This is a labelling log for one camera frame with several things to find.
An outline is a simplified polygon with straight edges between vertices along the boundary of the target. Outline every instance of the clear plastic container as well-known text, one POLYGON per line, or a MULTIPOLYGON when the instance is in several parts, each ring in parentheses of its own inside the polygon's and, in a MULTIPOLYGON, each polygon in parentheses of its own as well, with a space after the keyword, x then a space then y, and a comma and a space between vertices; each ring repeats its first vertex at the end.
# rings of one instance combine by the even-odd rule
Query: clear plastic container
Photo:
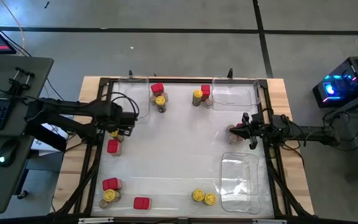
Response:
MULTIPOLYGON (((118 79, 118 91, 133 99, 139 107, 138 123, 148 123, 150 120, 150 86, 149 78, 142 76, 126 76, 118 79)), ((133 112, 133 107, 125 98, 117 103, 125 112, 133 112)))
POLYGON ((260 103, 259 82, 256 78, 212 79, 212 99, 215 110, 249 111, 260 103))
POLYGON ((227 212, 258 214, 258 157, 248 153, 225 152, 221 161, 219 194, 227 212))

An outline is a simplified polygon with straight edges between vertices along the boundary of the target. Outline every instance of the concrete floor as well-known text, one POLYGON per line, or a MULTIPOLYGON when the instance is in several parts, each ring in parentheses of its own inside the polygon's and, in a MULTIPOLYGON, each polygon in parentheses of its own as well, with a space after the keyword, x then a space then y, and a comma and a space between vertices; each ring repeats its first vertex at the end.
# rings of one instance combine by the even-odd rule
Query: concrete floor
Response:
MULTIPOLYGON (((176 29, 256 29, 252 0, 6 0, 23 26, 176 29)), ((358 30, 357 0, 259 0, 266 30, 358 30)), ((16 26, 0 3, 0 26, 16 26)), ((17 43, 20 33, 6 32, 17 43)), ((26 32, 26 49, 55 64, 50 80, 66 100, 76 100, 85 75, 266 77, 257 34, 123 34, 26 32)), ((294 122, 320 125, 311 88, 349 56, 354 35, 266 35, 275 78, 284 78, 294 122)), ((49 88, 51 97, 57 97, 49 88)), ((318 143, 301 149, 314 211, 323 218, 358 221, 358 183, 344 180, 355 158, 318 143)), ((43 181, 45 176, 33 176, 43 181)), ((49 212, 55 180, 31 202, 18 201, 0 215, 49 212)))

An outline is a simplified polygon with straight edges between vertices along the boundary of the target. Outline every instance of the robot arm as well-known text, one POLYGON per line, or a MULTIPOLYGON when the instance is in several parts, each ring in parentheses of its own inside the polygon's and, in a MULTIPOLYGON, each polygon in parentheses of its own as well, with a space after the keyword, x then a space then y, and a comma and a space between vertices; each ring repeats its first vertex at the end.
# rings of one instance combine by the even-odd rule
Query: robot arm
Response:
POLYGON ((265 124, 258 114, 253 114, 252 121, 249 122, 248 113, 244 113, 242 125, 231 128, 230 132, 244 139, 249 139, 251 149, 256 148, 256 137, 267 137, 269 142, 318 141, 330 146, 337 146, 341 142, 337 131, 330 126, 298 126, 285 115, 273 115, 272 122, 265 124))
POLYGON ((42 124, 48 123, 63 130, 72 130, 80 138, 93 141, 96 139, 98 129, 107 132, 118 130, 119 134, 130 136, 137 121, 137 114, 135 112, 123 112, 121 106, 111 101, 97 100, 91 103, 80 103, 41 98, 28 104, 24 119, 27 121, 26 134, 34 136, 55 149, 64 151, 66 139, 49 131, 42 124), (92 122, 81 124, 61 114, 90 116, 92 122))

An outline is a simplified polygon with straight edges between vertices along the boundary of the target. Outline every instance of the red block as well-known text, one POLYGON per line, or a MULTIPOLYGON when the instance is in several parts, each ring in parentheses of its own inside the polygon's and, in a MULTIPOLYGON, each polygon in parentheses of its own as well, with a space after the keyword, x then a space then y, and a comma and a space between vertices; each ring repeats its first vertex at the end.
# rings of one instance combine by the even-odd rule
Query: red block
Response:
POLYGON ((152 207, 152 200, 146 197, 136 197, 134 200, 134 209, 148 210, 152 207))
POLYGON ((209 95, 211 94, 209 85, 201 85, 201 91, 203 92, 203 97, 201 97, 201 101, 208 99, 209 95))
POLYGON ((118 139, 109 140, 107 145, 107 152, 113 156, 121 155, 121 143, 118 141, 118 139))
POLYGON ((106 179, 102 182, 103 190, 121 190, 121 180, 117 178, 106 179))
POLYGON ((154 96, 159 96, 162 92, 164 92, 164 86, 162 83, 156 83, 152 85, 151 88, 154 96))

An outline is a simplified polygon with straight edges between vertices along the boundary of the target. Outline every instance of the wooden board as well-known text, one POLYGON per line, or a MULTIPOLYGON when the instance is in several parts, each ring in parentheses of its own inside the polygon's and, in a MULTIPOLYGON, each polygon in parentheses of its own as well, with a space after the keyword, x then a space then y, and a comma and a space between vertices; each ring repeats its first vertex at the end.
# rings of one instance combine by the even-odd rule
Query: wooden board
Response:
MULTIPOLYGON (((102 77, 84 77, 79 97, 79 100, 81 102, 90 102, 96 98, 100 78, 102 77)), ((189 79, 191 77, 150 77, 151 80, 154 78, 189 79)), ((197 79, 211 80, 212 78, 202 77, 197 79)), ((270 101, 275 114, 285 114, 290 119, 292 119, 284 80, 274 78, 267 79, 267 81, 270 101)), ((262 106, 265 108, 265 100, 263 97, 264 94, 261 92, 260 96, 262 96, 262 106)), ((75 120, 81 123, 90 122, 90 118, 81 116, 76 116, 75 120)), ((79 141, 80 140, 78 138, 73 138, 69 142, 68 147, 78 144, 79 141)), ((78 186, 78 183, 80 181, 81 168, 84 160, 85 149, 86 146, 81 145, 68 151, 65 154, 55 190, 55 196, 53 199, 53 205, 57 210, 63 206, 63 204, 68 200, 68 198, 72 195, 72 193, 78 186)), ((296 199, 302 204, 304 209, 313 214, 313 206, 311 204, 305 170, 303 169, 300 157, 295 152, 286 151, 284 149, 281 150, 281 154, 288 188, 291 190, 292 194, 296 197, 296 199)), ((93 161, 93 155, 90 159, 90 165, 93 161)), ((83 200, 81 204, 81 212, 85 208, 86 199, 88 198, 88 187, 84 190, 83 200)), ((279 188, 278 197, 281 201, 281 203, 279 203, 280 209, 282 212, 284 212, 285 210, 282 202, 282 194, 279 188)))

